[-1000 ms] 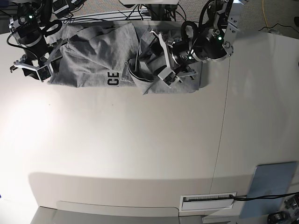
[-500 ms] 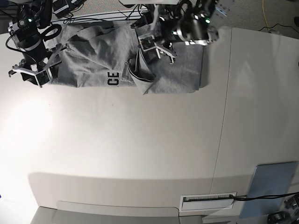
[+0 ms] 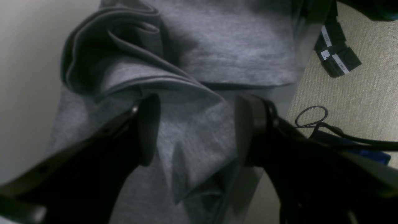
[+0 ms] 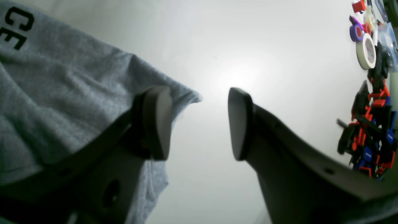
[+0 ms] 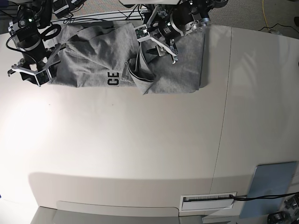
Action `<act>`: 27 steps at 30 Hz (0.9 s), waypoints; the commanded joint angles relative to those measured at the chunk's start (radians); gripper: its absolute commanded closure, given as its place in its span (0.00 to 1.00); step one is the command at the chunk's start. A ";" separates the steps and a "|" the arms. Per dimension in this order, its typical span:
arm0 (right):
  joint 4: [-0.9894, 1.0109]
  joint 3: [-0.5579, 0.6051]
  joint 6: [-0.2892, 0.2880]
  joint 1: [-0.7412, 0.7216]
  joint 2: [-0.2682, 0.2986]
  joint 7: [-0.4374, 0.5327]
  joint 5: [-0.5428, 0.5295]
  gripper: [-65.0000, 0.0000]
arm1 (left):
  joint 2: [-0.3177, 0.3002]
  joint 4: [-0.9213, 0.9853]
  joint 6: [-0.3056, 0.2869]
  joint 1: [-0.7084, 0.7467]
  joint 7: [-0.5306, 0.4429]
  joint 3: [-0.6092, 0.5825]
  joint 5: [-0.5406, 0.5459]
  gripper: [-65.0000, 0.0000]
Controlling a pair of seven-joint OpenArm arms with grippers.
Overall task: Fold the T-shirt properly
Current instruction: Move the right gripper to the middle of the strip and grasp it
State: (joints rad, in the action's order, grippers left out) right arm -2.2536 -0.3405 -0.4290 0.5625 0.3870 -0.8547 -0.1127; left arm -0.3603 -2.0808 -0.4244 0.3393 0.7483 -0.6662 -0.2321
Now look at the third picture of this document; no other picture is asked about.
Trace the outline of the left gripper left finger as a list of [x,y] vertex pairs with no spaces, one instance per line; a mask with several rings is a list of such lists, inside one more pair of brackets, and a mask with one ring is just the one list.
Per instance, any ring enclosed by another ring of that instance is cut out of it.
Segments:
[[127,177],[151,164],[160,98],[150,95],[90,138],[1,186],[1,218],[16,224],[108,224]]

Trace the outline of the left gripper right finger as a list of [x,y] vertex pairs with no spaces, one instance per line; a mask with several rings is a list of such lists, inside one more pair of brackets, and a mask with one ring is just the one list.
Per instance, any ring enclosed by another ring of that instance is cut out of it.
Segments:
[[397,142],[356,138],[319,123],[353,144],[306,138],[275,105],[239,95],[235,133],[240,162],[260,167],[280,200],[281,224],[396,224],[397,169],[352,153],[397,151]]

